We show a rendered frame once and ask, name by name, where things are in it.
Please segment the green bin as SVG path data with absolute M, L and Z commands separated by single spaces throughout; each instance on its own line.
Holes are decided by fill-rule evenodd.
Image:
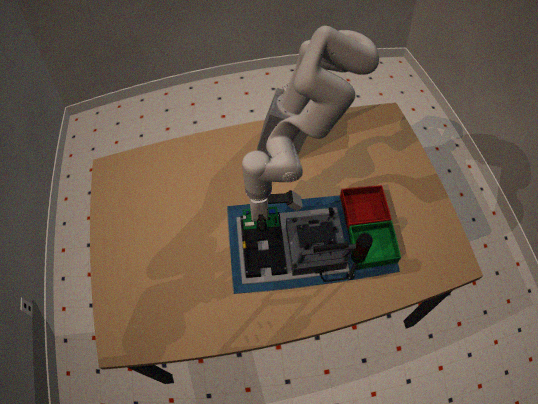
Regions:
M 350 244 L 355 244 L 361 233 L 371 234 L 373 243 L 364 263 L 358 264 L 355 270 L 399 262 L 401 254 L 392 221 L 350 226 L 348 231 Z

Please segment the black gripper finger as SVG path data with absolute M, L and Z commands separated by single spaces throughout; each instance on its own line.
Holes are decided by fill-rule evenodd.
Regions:
M 263 217 L 263 214 L 259 215 L 258 220 L 256 224 L 257 231 L 260 231 L 260 232 L 267 231 L 267 223 L 266 223 L 266 219 Z

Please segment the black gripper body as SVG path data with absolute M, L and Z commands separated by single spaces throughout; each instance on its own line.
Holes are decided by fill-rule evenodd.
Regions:
M 256 222 L 258 220 L 259 215 L 261 215 L 261 214 L 263 214 L 263 217 L 266 220 L 268 219 L 268 197 L 266 197 L 264 199 L 260 199 L 260 200 L 252 199 L 252 198 L 249 197 L 250 209 L 251 209 L 251 218 L 252 218 L 253 222 Z

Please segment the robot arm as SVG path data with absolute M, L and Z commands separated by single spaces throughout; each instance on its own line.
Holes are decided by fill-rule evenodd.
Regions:
M 351 84 L 328 70 L 366 75 L 378 64 L 375 44 L 355 31 L 322 26 L 311 40 L 302 43 L 291 80 L 277 100 L 278 109 L 289 118 L 270 134 L 266 143 L 269 156 L 252 151 L 243 158 L 245 192 L 250 198 L 260 200 L 270 195 L 268 204 L 286 203 L 296 211 L 303 208 L 301 196 L 292 190 L 270 193 L 272 182 L 294 182 L 303 174 L 293 144 L 297 134 L 302 131 L 316 139 L 326 137 L 355 99 Z

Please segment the red open-top bin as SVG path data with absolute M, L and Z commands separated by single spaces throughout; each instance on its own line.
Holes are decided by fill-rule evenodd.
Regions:
M 353 225 L 391 221 L 382 185 L 341 189 L 340 198 L 347 230 Z

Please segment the green circuit board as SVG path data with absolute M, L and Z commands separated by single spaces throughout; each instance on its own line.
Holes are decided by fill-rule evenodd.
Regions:
M 257 221 L 253 222 L 252 218 L 251 218 L 251 209 L 245 209 L 245 210 L 242 210 L 242 212 L 243 212 L 244 230 L 246 230 L 246 229 L 257 229 L 256 228 Z M 277 227 L 277 226 L 279 226 L 279 218 L 278 218 L 277 206 L 268 207 L 268 219 L 266 220 L 266 223 L 267 223 L 267 227 Z

